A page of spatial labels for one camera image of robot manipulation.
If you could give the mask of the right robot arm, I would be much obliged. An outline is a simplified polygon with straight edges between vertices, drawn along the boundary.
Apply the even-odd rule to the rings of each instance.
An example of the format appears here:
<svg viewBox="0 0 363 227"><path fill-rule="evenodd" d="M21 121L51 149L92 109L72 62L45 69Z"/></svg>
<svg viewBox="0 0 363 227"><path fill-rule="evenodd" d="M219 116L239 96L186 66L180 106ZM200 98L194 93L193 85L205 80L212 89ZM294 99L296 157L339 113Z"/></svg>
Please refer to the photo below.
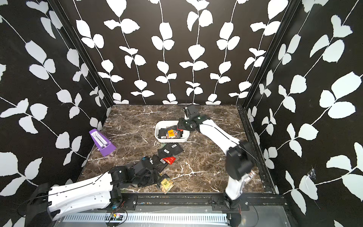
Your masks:
<svg viewBox="0 0 363 227"><path fill-rule="evenodd" d="M178 120L178 128L184 131L198 131L212 140L226 156L226 172L228 183L224 191L224 203L227 209L238 207L243 199L245 184L253 177L253 162L249 160L249 142L234 138L205 114L198 112L194 105L183 108L184 117Z"/></svg>

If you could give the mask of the green tea bag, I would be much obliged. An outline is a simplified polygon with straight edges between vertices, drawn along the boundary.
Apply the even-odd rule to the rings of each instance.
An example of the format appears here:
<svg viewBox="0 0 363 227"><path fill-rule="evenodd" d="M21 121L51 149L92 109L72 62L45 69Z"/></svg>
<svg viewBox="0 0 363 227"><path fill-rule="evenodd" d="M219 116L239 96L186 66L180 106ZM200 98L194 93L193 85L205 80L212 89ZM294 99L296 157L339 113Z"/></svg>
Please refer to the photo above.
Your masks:
<svg viewBox="0 0 363 227"><path fill-rule="evenodd" d="M165 178L160 183L160 189L164 194L167 194L174 187L174 183L170 178Z"/></svg>

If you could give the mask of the yellow patterned tea bag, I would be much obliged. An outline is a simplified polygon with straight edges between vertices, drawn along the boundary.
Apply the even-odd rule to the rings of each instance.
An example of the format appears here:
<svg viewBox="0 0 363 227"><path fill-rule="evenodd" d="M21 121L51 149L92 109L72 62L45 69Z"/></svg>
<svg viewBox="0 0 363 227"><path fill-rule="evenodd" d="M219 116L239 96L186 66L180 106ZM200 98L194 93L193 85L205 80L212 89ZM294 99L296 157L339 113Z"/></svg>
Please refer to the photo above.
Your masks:
<svg viewBox="0 0 363 227"><path fill-rule="evenodd" d="M168 139L174 139L174 138L176 138L176 136L177 136L177 132L175 132L173 129L167 131L166 137Z"/></svg>

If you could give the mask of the small red tea bag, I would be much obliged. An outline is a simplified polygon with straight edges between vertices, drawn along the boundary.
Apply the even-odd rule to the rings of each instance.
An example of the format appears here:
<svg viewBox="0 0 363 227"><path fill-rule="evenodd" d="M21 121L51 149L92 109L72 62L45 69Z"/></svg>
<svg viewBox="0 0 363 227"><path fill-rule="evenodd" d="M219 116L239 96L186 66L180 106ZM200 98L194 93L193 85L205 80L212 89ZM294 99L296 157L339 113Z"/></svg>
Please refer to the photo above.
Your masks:
<svg viewBox="0 0 363 227"><path fill-rule="evenodd" d="M167 157L167 158L163 158L163 161L165 161L169 165L172 165L176 161L176 158L175 157Z"/></svg>

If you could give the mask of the white perforated strip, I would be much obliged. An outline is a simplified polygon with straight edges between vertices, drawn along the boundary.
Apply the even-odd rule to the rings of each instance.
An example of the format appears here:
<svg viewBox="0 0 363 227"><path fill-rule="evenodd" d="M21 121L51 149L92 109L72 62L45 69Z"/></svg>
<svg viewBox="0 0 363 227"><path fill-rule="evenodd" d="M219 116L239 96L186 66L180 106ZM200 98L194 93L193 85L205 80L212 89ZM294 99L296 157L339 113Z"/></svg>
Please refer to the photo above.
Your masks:
<svg viewBox="0 0 363 227"><path fill-rule="evenodd" d="M76 213L64 217L63 222L104 223L108 213ZM228 224L226 214L218 213L128 213L124 222L118 223L157 223L157 224Z"/></svg>

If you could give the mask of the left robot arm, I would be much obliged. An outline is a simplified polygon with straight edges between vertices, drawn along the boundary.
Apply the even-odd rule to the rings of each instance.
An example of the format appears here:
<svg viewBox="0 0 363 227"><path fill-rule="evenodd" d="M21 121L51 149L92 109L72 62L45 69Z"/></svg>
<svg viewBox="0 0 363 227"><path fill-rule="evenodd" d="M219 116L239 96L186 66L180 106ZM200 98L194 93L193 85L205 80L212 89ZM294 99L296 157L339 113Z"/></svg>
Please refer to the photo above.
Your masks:
<svg viewBox="0 0 363 227"><path fill-rule="evenodd" d="M69 214L91 209L117 209L121 206L122 190L156 184L160 173L151 158L137 163L114 166L109 171L73 184L51 187L38 186L26 202L25 226L48 227Z"/></svg>

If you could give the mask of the black tea bag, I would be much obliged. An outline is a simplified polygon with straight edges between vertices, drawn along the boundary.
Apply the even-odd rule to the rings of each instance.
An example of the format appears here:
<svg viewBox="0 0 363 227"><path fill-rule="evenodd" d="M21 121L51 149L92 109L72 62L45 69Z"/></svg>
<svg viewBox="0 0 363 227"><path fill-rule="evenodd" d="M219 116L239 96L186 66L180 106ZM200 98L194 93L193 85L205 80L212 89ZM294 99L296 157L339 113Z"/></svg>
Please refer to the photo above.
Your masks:
<svg viewBox="0 0 363 227"><path fill-rule="evenodd" d="M159 155L152 156L152 166L157 172L162 173L168 165L169 163L160 158Z"/></svg>
<svg viewBox="0 0 363 227"><path fill-rule="evenodd" d="M158 138L159 139L168 139L168 130L166 128L161 128L158 131Z"/></svg>
<svg viewBox="0 0 363 227"><path fill-rule="evenodd" d="M174 157L182 153L184 150L179 143L167 143L162 148L158 149L158 155L160 158Z"/></svg>

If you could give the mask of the purple metronome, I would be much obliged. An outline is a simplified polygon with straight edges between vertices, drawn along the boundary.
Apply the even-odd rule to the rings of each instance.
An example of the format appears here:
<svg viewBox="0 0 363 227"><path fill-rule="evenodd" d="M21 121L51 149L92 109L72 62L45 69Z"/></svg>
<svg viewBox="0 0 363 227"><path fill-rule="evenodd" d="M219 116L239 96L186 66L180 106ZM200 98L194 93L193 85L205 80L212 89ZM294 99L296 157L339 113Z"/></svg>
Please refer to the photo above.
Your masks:
<svg viewBox="0 0 363 227"><path fill-rule="evenodd" d="M106 157L116 151L116 146L106 138L99 130L93 129L89 132L92 140L94 141L97 150L103 157Z"/></svg>

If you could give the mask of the black tea bag top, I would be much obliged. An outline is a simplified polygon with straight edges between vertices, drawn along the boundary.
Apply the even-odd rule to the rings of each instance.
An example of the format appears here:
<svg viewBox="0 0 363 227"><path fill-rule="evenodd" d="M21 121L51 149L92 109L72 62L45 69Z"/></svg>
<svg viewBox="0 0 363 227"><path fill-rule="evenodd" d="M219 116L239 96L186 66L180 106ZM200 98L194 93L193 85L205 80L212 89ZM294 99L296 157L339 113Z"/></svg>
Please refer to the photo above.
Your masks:
<svg viewBox="0 0 363 227"><path fill-rule="evenodd" d="M174 157L182 153L184 150L179 143L167 143L162 148L158 149L158 155L160 158Z"/></svg>

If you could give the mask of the small circuit board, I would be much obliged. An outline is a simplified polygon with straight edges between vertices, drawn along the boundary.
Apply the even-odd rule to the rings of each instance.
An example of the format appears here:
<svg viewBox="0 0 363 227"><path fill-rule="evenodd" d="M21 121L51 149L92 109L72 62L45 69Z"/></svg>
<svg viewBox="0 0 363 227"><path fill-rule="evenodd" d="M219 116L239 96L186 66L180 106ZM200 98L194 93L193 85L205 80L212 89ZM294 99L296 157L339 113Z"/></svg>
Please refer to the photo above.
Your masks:
<svg viewBox="0 0 363 227"><path fill-rule="evenodd" d="M108 223L124 222L127 219L127 214L124 213L108 213L105 217L105 221Z"/></svg>

